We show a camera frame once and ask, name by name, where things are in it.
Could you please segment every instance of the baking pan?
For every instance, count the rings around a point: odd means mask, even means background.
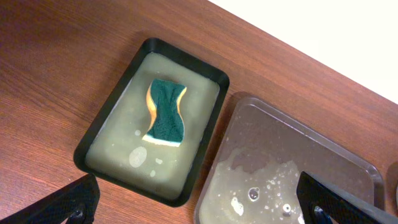
[[[133,76],[139,69],[141,63],[144,61],[145,57],[150,53],[160,54],[169,60],[205,77],[215,82],[219,86],[219,92],[216,96],[215,104],[213,110],[211,111],[210,118],[207,122],[205,130],[203,132],[203,137],[200,140],[200,143],[197,148],[197,152],[195,157],[193,158],[192,166],[188,171],[188,175],[186,181],[182,187],[182,191],[177,198],[169,199],[165,197],[161,197],[153,192],[148,190],[139,188],[134,184],[126,183],[118,178],[112,177],[106,172],[100,172],[96,169],[92,169],[87,166],[85,159],[86,155],[89,151],[89,148],[93,141],[95,140],[98,133],[101,131],[101,127],[103,127],[106,122],[108,116],[111,114],[115,105],[117,105],[118,100],[123,96],[123,92],[126,88],[128,88],[128,84],[131,80],[133,80]],[[208,63],[197,59],[196,57],[156,38],[147,39],[137,54],[132,59],[128,68],[118,81],[117,85],[114,87],[114,90],[109,95],[108,99],[96,115],[94,121],[88,128],[87,132],[81,139],[79,145],[77,146],[73,160],[77,168],[82,171],[93,173],[95,176],[100,177],[104,180],[112,182],[114,184],[125,187],[129,190],[133,190],[141,195],[164,203],[166,205],[177,207],[183,205],[190,197],[190,194],[193,190],[193,186],[195,181],[199,175],[199,171],[203,162],[203,158],[205,156],[211,135],[213,133],[216,121],[218,119],[218,115],[220,113],[221,107],[224,102],[224,98],[226,96],[226,92],[229,87],[229,78],[228,76],[222,72],[221,70],[209,65]]]
[[[195,223],[303,223],[295,194],[301,171],[384,208],[382,177],[373,165],[249,97],[236,105],[201,191]]]

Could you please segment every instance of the black object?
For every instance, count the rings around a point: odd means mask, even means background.
[[[297,197],[306,224],[331,224],[331,218],[341,224],[393,224],[398,218],[339,189],[320,182],[318,178],[302,172],[297,186]]]
[[[5,223],[93,223],[100,189],[93,174],[68,184],[49,196],[3,219]]]
[[[93,143],[103,123],[105,122],[106,118],[108,117],[114,105],[116,104],[117,100],[121,96],[123,90],[127,87],[127,84],[136,73],[137,69],[144,60],[145,56],[151,52],[161,54],[167,57],[168,59],[172,60],[173,62],[181,66],[184,66],[185,68],[190,69],[206,78],[209,78],[210,80],[214,81],[220,86],[220,91],[218,93],[216,103],[214,105],[213,111],[211,112],[209,122],[207,123],[207,126],[205,128],[203,138],[200,141],[197,154],[193,160],[190,172],[188,173],[187,176],[187,180],[185,181],[185,184],[183,186],[182,193],[175,200],[168,200],[166,198],[148,192],[144,189],[137,188],[117,178],[111,177],[110,175],[94,170],[88,167],[85,163],[85,157],[91,146],[91,143]],[[124,72],[123,76],[120,78],[118,84],[116,84],[112,93],[105,101],[105,104],[98,112],[97,116],[95,117],[94,121],[88,128],[87,132],[81,139],[79,145],[77,146],[75,154],[73,156],[73,160],[75,161],[77,168],[85,172],[93,173],[97,177],[100,177],[104,180],[125,187],[129,190],[133,190],[141,195],[152,198],[166,205],[170,205],[172,207],[183,205],[186,201],[188,201],[191,192],[193,190],[193,186],[195,185],[195,181],[198,178],[199,171],[203,163],[215,124],[217,122],[218,115],[221,111],[221,107],[223,105],[228,87],[229,87],[228,76],[218,68],[215,68],[207,64],[206,62],[203,62],[195,58],[194,56],[164,42],[163,40],[156,38],[150,38],[145,40],[144,43],[141,45],[140,49],[138,50],[137,54],[131,60],[130,65]]]

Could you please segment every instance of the brown wooden surface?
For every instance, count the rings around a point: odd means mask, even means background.
[[[398,105],[207,1],[10,0],[0,2],[0,219],[84,175],[73,151],[148,37],[224,70],[231,86],[190,201],[170,208],[98,179],[96,223],[192,223],[247,94],[374,164],[396,213]]]

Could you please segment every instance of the white background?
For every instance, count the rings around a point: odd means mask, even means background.
[[[398,0],[210,0],[398,104]]]

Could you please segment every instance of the green sponge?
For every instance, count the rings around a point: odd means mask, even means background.
[[[142,138],[155,144],[179,147],[184,139],[184,123],[180,102],[187,87],[155,79],[147,92],[147,107],[151,116],[147,134]]]

